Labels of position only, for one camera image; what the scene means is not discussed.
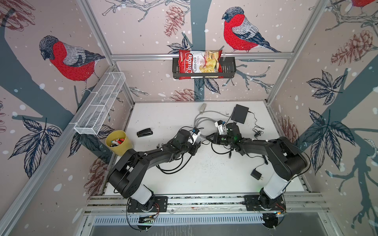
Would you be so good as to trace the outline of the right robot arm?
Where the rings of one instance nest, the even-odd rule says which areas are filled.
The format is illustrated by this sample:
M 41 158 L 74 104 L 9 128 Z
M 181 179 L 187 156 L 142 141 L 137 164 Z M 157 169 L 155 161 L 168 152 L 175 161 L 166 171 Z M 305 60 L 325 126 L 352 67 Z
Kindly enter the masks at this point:
M 267 184 L 260 190 L 259 204 L 269 210 L 281 199 L 287 186 L 308 165 L 307 159 L 296 150 L 287 137 L 272 140 L 243 138 L 236 123 L 226 125 L 226 134 L 218 132 L 206 136 L 212 144 L 230 146 L 241 155 L 259 154 L 269 161 L 274 169 Z

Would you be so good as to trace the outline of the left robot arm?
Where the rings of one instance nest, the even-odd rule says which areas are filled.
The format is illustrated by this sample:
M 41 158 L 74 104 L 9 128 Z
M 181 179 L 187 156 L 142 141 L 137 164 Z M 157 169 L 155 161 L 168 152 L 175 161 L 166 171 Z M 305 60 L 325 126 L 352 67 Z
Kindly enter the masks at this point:
M 176 135 L 160 148 L 137 152 L 129 149 L 109 171 L 108 183 L 116 193 L 126 199 L 133 199 L 141 205 L 143 211 L 150 211 L 158 204 L 155 194 L 142 184 L 146 172 L 155 166 L 176 160 L 183 160 L 189 153 L 193 157 L 201 146 L 198 139 L 200 130 L 192 127 L 190 131 L 184 126 Z

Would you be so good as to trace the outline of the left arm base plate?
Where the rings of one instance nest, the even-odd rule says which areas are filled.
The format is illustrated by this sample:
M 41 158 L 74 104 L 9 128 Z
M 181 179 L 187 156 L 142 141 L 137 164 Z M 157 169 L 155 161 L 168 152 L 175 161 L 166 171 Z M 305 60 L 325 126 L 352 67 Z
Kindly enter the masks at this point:
M 145 204 L 141 204 L 137 200 L 131 198 L 128 203 L 127 211 L 131 213 L 158 213 L 166 212 L 168 205 L 167 196 L 156 196 L 153 195 L 150 200 Z

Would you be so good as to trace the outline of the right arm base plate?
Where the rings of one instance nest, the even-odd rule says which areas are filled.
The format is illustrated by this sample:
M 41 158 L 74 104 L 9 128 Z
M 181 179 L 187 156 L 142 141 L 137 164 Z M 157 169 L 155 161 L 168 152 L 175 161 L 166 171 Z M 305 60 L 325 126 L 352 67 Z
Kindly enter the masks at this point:
M 243 204 L 247 211 L 284 211 L 286 204 L 284 196 L 281 194 L 275 199 L 270 199 L 266 195 L 245 195 Z

